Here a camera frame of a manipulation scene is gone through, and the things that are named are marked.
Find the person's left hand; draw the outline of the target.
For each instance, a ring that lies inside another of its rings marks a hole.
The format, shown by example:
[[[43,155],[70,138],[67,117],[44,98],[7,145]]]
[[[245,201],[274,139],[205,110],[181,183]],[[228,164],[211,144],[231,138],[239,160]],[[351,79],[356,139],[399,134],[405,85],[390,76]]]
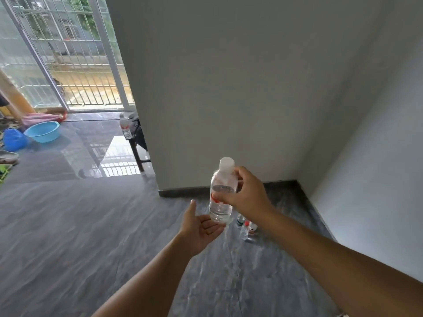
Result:
[[[225,223],[212,220],[209,214],[197,215],[195,220],[187,221],[187,210],[177,239],[183,243],[183,248],[190,258],[201,253],[212,241],[217,239],[226,228]]]

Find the light blue plastic basin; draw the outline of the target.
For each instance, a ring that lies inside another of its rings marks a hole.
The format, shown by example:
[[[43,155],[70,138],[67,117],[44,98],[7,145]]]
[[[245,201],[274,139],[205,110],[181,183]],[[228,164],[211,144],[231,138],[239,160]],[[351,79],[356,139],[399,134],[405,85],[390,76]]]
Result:
[[[49,143],[60,136],[60,123],[56,121],[42,122],[29,127],[24,135],[38,143]]]

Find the small red-capped bottle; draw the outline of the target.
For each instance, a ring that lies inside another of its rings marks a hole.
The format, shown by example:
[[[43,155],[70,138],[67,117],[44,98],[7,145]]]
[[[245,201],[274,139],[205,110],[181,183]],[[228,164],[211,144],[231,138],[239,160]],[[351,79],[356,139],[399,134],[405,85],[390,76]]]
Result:
[[[240,237],[245,242],[254,243],[256,241],[256,231],[256,224],[251,223],[249,220],[245,220],[241,227]]]

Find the blue plastic bag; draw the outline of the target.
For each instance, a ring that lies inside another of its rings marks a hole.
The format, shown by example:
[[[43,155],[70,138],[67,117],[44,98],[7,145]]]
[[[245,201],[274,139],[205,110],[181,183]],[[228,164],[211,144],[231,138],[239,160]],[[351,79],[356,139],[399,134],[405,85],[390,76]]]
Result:
[[[28,138],[19,130],[9,128],[3,134],[4,149],[9,152],[16,152],[28,145]]]

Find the grey slipper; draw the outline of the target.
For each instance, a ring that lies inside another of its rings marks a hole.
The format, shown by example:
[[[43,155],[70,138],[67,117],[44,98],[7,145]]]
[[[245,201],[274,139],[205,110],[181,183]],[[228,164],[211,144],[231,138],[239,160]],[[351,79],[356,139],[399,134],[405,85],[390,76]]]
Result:
[[[0,165],[15,165],[19,162],[19,154],[0,149]]]

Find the person's right hand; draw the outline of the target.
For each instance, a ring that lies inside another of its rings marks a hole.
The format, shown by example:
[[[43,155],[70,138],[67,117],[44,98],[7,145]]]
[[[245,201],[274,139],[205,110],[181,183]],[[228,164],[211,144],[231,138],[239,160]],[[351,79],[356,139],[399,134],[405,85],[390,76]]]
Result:
[[[215,201],[235,207],[244,217],[260,227],[264,227],[264,220],[275,212],[262,181],[250,171],[247,193],[213,192],[211,196]]]

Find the person's left forearm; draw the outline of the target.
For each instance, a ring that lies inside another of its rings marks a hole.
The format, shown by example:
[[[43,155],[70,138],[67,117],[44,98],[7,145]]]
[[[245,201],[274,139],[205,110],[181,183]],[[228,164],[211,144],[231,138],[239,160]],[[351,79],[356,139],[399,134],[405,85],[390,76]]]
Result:
[[[179,233],[92,317],[167,317],[193,252]]]

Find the red-labelled water bottle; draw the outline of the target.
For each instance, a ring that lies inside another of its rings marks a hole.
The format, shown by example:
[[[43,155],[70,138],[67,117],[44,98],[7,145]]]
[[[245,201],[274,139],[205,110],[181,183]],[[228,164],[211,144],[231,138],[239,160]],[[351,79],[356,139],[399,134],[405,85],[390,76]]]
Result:
[[[131,121],[124,116],[124,113],[120,113],[119,125],[126,140],[132,139],[130,124],[131,124]]]

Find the dark cloth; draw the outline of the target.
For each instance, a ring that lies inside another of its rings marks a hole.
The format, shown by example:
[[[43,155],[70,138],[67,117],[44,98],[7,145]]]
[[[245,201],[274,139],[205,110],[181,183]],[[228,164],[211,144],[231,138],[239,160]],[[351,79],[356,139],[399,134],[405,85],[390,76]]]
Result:
[[[132,112],[129,115],[129,122],[130,122],[130,132],[132,134],[132,138],[134,139],[135,143],[142,147],[146,152],[148,152],[147,144],[145,141],[145,137],[140,125],[140,120],[137,112]]]

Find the person's right forearm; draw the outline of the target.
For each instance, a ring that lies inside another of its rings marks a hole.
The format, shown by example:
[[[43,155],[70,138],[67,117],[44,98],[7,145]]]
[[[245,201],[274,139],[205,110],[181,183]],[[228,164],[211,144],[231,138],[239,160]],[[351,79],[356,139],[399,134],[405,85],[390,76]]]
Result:
[[[423,283],[351,250],[274,208],[253,219],[349,317],[423,317]]]

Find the dark wooden stool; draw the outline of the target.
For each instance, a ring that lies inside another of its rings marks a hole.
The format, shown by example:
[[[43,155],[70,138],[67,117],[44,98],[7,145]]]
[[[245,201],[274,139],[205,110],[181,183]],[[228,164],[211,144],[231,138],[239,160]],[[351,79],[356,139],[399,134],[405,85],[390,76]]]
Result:
[[[144,164],[151,162],[149,152],[146,152],[142,147],[137,145],[133,138],[129,140],[129,143],[138,169],[141,173],[143,173],[145,171]]]

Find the pink plastic basin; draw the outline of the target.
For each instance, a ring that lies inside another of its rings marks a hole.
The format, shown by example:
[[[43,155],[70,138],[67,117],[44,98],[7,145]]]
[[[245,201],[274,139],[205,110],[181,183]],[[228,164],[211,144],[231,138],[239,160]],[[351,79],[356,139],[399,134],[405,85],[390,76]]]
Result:
[[[47,114],[47,113],[27,113],[22,117],[22,123],[26,127],[31,127],[43,122],[61,123],[67,118],[67,113]]]

